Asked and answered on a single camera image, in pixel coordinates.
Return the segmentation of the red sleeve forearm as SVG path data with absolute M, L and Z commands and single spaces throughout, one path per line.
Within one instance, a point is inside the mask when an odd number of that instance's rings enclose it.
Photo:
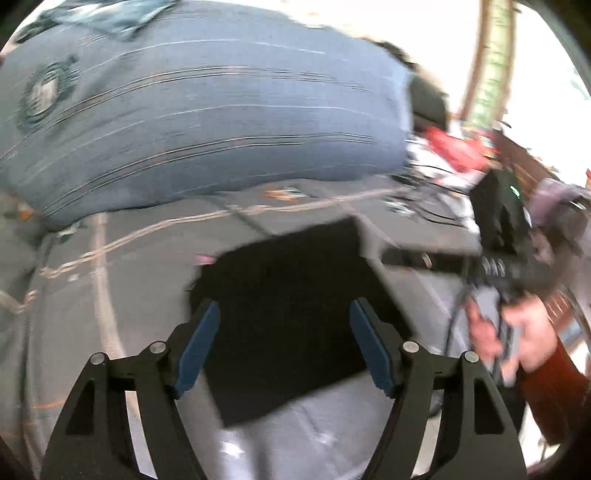
M 549 445 L 573 438 L 590 421 L 590 380 L 561 342 L 537 369 L 527 372 L 520 367 L 517 386 Z

